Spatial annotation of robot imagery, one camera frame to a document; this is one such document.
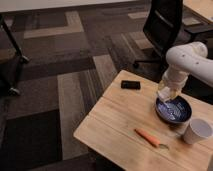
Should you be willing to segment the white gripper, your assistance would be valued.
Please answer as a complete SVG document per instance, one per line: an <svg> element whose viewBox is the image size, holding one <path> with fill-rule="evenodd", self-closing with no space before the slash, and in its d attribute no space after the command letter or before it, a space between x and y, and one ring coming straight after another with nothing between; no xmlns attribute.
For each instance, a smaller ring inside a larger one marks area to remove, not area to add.
<svg viewBox="0 0 213 171"><path fill-rule="evenodd" d="M186 84L189 74L173 67L168 67L164 72L162 80L158 84L158 93L160 93L165 86L169 88L172 93L171 99L175 99L181 94L183 87Z"/></svg>

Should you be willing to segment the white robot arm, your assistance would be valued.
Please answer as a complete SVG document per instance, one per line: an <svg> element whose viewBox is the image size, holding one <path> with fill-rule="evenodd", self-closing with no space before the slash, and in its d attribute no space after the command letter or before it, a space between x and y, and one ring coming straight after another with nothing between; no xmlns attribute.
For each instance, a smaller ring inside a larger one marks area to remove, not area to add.
<svg viewBox="0 0 213 171"><path fill-rule="evenodd" d="M163 102L176 98L189 75L213 87L213 60L207 56L208 49L202 42L171 47L166 52L168 68L158 85L158 98Z"/></svg>

